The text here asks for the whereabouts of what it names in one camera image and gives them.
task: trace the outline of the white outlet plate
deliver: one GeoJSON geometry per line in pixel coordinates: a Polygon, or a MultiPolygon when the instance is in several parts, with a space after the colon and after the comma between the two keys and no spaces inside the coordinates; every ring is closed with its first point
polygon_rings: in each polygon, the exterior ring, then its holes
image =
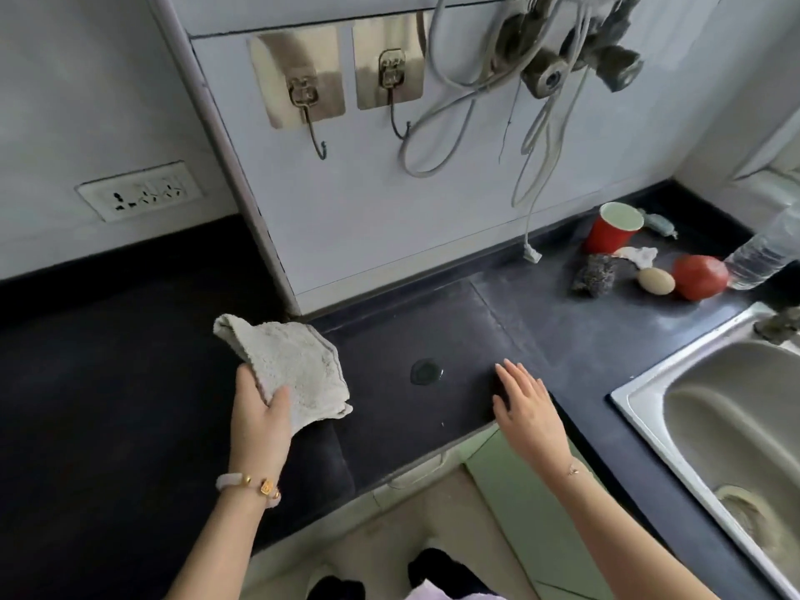
{"type": "Polygon", "coordinates": [[[203,197],[185,162],[93,180],[76,188],[103,221],[124,221],[203,197]]]}

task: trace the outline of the red tomato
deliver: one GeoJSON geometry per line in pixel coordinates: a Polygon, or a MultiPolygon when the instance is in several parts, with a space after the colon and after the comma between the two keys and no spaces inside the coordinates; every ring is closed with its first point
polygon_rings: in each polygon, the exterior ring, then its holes
{"type": "Polygon", "coordinates": [[[725,263],[704,254],[688,254],[675,261],[672,267],[675,291],[690,301],[714,297],[728,286],[725,263]]]}

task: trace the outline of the egg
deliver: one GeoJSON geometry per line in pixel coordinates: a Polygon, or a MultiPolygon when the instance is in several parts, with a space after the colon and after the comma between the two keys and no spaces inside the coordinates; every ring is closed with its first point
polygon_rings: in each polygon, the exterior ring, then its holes
{"type": "Polygon", "coordinates": [[[648,267],[640,271],[636,279],[639,285],[648,293],[669,294],[675,290],[675,278],[669,272],[659,270],[655,267],[648,267]]]}

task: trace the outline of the wall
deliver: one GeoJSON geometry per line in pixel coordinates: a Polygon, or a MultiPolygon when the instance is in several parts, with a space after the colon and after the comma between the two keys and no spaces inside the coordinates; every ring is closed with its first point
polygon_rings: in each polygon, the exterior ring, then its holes
{"type": "Polygon", "coordinates": [[[0,0],[0,278],[236,212],[145,0],[0,0]],[[205,197],[106,224],[88,180],[185,160],[205,197]]]}
{"type": "Polygon", "coordinates": [[[744,88],[720,112],[675,177],[751,229],[790,203],[771,181],[733,179],[768,164],[778,130],[800,110],[800,22],[769,50],[744,88]]]}
{"type": "MultiPolygon", "coordinates": [[[[337,0],[335,10],[325,0],[226,0],[232,9],[210,5],[215,13],[204,10],[212,0],[195,0],[191,12],[188,0],[175,1],[191,31],[215,34],[290,25],[300,17],[325,20],[326,13],[327,20],[342,19],[364,8],[426,8],[433,0],[416,6],[413,0],[337,0]]],[[[494,8],[448,11],[439,51],[450,73],[469,77],[479,46],[475,33],[485,32],[494,8]]],[[[595,77],[587,81],[532,226],[670,177],[798,13],[800,0],[643,0],[623,43],[643,52],[645,69],[629,89],[614,94],[595,77]],[[710,18],[688,47],[694,18],[704,8],[710,18]],[[683,46],[685,57],[676,56],[675,46],[683,46]]],[[[557,26],[553,46],[569,23],[565,16],[557,26]]],[[[316,159],[304,128],[271,128],[247,53],[252,33],[192,42],[303,312],[518,236],[525,226],[527,211],[511,209],[510,194],[523,164],[519,144],[542,102],[523,90],[498,162],[515,85],[498,89],[478,103],[464,145],[445,171],[424,180],[408,177],[396,162],[398,143],[386,109],[356,106],[351,26],[350,20],[337,23],[347,113],[317,125],[328,143],[325,161],[316,159]]],[[[428,71],[423,98],[399,105],[397,116],[401,122],[417,118],[453,96],[428,71]]],[[[441,159],[464,112],[451,113],[421,136],[410,155],[416,167],[441,159]]]]}

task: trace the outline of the green cabinet door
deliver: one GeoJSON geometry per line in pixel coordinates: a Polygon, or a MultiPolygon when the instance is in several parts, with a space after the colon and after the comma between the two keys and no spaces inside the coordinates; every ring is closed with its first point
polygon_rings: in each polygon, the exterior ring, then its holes
{"type": "Polygon", "coordinates": [[[501,433],[466,466],[541,598],[614,600],[564,508],[501,433]]]}

